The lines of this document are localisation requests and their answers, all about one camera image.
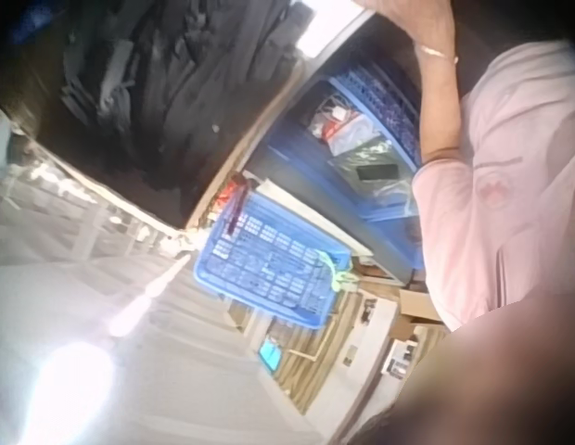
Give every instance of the woman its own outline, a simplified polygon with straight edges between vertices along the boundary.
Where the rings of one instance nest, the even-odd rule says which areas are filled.
[[[358,3],[415,42],[424,166],[413,188],[442,320],[455,330],[547,286],[555,291],[561,279],[551,271],[575,194],[573,48],[557,40],[505,50],[461,105],[451,0]]]

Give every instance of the bangle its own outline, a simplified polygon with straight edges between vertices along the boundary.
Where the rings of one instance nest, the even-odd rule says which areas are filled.
[[[415,47],[418,48],[423,53],[428,54],[429,56],[435,56],[435,57],[443,58],[445,60],[448,60],[449,62],[454,63],[454,65],[456,65],[458,63],[458,57],[457,56],[454,56],[454,57],[446,56],[444,53],[441,53],[440,51],[432,49],[429,46],[425,46],[424,44],[415,44]]]

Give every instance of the hand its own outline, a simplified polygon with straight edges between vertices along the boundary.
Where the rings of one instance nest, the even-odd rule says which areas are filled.
[[[418,44],[454,57],[451,0],[354,0],[402,28]]]

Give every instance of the cardboard box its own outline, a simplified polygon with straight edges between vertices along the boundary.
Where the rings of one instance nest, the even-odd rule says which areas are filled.
[[[411,290],[400,290],[401,314],[441,322],[442,319],[428,294]]]
[[[414,334],[415,325],[412,317],[400,315],[395,319],[389,331],[389,337],[393,340],[407,341]]]

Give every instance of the white wall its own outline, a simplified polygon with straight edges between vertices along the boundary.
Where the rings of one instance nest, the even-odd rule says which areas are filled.
[[[366,298],[373,298],[372,294],[360,292]],[[330,438],[338,428],[362,386],[370,377],[372,366],[382,345],[388,339],[390,327],[397,314],[396,303],[377,299],[369,325],[363,325],[359,323],[363,309],[363,307],[360,309],[357,325],[351,331],[325,385],[306,413],[308,421],[325,439]],[[351,366],[348,367],[343,364],[343,359],[351,345],[356,346],[358,350]]]

